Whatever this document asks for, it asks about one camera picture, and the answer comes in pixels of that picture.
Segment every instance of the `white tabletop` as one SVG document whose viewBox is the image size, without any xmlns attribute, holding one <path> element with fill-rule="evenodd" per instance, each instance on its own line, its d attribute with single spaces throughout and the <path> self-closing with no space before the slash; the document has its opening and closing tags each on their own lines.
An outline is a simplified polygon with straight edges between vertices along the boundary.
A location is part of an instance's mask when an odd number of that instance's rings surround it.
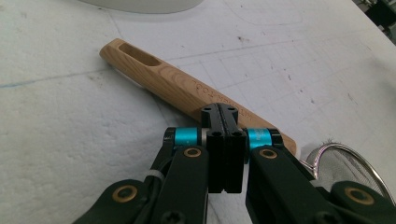
<svg viewBox="0 0 396 224">
<path fill-rule="evenodd" d="M 110 184 L 142 180 L 167 127 L 195 125 L 99 57 L 116 37 L 274 123 L 297 156 L 328 139 L 354 148 L 396 195 L 396 48 L 352 1 L 205 0 L 149 15 L 4 0 L 1 223 L 72 222 Z M 209 196 L 208 223 L 249 222 L 244 193 Z"/>
</svg>

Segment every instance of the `wooden handle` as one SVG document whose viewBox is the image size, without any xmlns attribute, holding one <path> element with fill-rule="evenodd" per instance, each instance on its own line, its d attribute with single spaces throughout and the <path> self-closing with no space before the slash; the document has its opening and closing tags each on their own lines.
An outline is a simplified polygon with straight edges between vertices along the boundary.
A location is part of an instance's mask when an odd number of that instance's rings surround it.
<svg viewBox="0 0 396 224">
<path fill-rule="evenodd" d="M 212 103 L 224 103 L 239 110 L 238 126 L 241 128 L 275 128 L 268 121 L 205 83 L 121 39 L 115 39 L 105 45 L 100 55 L 127 77 L 193 119 L 201 120 L 202 107 Z M 294 140 L 283 133 L 282 138 L 286 148 L 295 155 Z"/>
</svg>

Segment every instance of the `wooden object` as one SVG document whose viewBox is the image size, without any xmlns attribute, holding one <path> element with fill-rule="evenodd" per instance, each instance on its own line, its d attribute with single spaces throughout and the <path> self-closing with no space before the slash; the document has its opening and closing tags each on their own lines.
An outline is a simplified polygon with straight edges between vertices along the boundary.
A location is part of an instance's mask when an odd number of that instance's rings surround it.
<svg viewBox="0 0 396 224">
<path fill-rule="evenodd" d="M 212 103 L 224 103 L 238 108 L 238 126 L 241 128 L 275 128 L 273 124 L 200 80 L 121 39 L 105 45 L 100 55 L 127 77 L 193 119 L 201 120 L 202 107 Z M 294 140 L 283 133 L 282 138 L 286 148 L 295 155 Z"/>
</svg>

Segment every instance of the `brass ring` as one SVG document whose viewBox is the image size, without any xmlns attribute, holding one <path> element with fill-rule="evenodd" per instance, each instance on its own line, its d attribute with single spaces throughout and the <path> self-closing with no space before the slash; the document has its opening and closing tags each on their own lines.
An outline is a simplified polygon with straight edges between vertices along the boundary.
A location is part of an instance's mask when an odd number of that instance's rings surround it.
<svg viewBox="0 0 396 224">
<path fill-rule="evenodd" d="M 121 197 L 119 193 L 124 190 L 124 189 L 129 189 L 131 191 L 131 194 L 126 196 L 126 197 Z M 137 194 L 137 188 L 132 185 L 125 185 L 117 188 L 113 192 L 113 200 L 116 201 L 117 203 L 127 203 L 131 201 Z"/>
<path fill-rule="evenodd" d="M 360 193 L 363 196 L 363 199 L 357 198 L 353 195 L 353 193 Z M 347 187 L 345 189 L 345 193 L 346 196 L 351 199 L 352 201 L 354 201 L 355 203 L 361 203 L 364 205 L 371 205 L 375 202 L 373 196 L 371 196 L 369 193 L 367 193 L 366 191 L 362 190 L 362 189 L 356 189 L 356 188 L 352 188 L 352 187 Z"/>
<path fill-rule="evenodd" d="M 201 150 L 198 148 L 190 147 L 190 148 L 187 148 L 186 150 L 184 150 L 184 155 L 186 157 L 191 157 L 191 158 L 199 157 L 199 156 L 201 156 Z"/>
<path fill-rule="evenodd" d="M 260 155 L 267 159 L 275 159 L 277 157 L 276 152 L 270 149 L 262 149 L 260 150 Z"/>
</svg>

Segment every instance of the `metal strainer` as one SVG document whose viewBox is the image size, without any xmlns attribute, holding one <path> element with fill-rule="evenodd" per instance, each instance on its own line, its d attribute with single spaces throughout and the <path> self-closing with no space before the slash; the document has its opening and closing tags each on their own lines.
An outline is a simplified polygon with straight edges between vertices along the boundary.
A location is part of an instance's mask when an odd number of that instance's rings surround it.
<svg viewBox="0 0 396 224">
<path fill-rule="evenodd" d="M 349 180 L 375 190 L 395 204 L 387 186 L 373 166 L 350 147 L 327 143 L 312 151 L 306 161 L 301 163 L 329 192 L 334 183 Z"/>
</svg>

